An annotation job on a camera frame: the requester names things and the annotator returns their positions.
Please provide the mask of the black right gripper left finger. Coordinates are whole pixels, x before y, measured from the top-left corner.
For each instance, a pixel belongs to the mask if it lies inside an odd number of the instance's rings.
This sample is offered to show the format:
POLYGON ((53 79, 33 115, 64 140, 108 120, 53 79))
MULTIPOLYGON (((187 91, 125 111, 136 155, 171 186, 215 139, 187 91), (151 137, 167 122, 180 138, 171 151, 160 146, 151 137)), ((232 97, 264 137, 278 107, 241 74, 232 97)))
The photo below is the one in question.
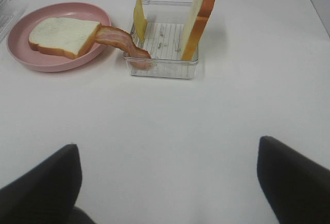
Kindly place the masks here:
POLYGON ((1 188, 1 223, 93 223, 75 205, 82 178, 77 145, 63 146, 1 188))

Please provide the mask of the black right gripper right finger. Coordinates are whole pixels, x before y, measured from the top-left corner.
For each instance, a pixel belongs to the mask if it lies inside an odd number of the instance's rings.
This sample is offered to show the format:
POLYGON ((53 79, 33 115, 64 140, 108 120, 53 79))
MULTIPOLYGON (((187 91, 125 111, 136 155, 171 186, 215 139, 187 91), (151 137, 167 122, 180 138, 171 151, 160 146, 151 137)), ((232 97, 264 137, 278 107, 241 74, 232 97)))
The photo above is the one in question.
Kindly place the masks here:
POLYGON ((259 140, 257 178, 279 223, 329 223, 329 170, 271 137, 259 140))

